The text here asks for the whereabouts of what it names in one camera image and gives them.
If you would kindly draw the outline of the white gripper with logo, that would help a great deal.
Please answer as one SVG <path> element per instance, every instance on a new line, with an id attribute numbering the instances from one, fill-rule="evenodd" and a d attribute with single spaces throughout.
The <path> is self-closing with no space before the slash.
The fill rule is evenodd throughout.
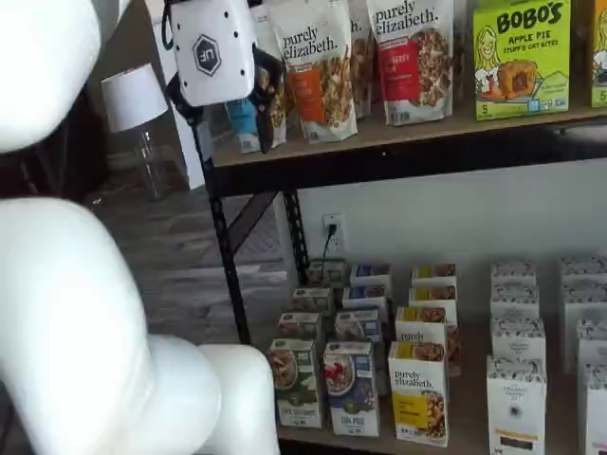
<path id="1" fill-rule="evenodd" d="M 246 1 L 178 1 L 170 5 L 177 74 L 166 94 L 187 123 L 200 123 L 204 108 L 244 99 L 256 111 L 260 150 L 273 144 L 269 109 L 280 78 L 281 60 L 255 45 L 256 34 Z"/>

